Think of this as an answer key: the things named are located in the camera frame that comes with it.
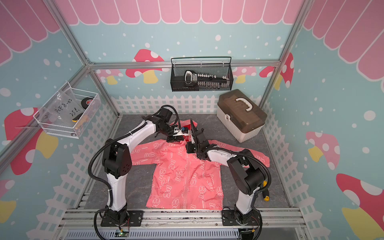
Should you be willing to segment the pink hooded rain jacket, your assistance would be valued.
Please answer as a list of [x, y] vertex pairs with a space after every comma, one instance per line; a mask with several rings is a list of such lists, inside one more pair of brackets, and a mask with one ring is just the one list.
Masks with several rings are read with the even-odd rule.
[[222, 210], [222, 163], [200, 160], [187, 152], [187, 139], [157, 140], [132, 149], [136, 165], [155, 165], [146, 206], [155, 209]]

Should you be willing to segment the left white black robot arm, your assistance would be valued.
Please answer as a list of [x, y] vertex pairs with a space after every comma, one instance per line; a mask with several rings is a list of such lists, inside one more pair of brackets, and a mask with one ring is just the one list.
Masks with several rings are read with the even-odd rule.
[[[143, 119], [139, 126], [125, 135], [116, 139], [108, 139], [92, 157], [88, 166], [89, 176], [105, 184], [109, 193], [107, 206], [96, 215], [104, 212], [102, 219], [113, 226], [121, 227], [130, 219], [125, 190], [127, 174], [133, 166], [131, 152], [134, 148], [155, 133], [165, 135], [168, 143], [184, 140], [185, 133], [182, 131], [179, 115], [173, 106], [163, 105], [157, 112], [143, 117]], [[103, 156], [102, 166], [107, 174], [106, 180], [97, 177], [92, 172], [93, 164], [99, 155]]]

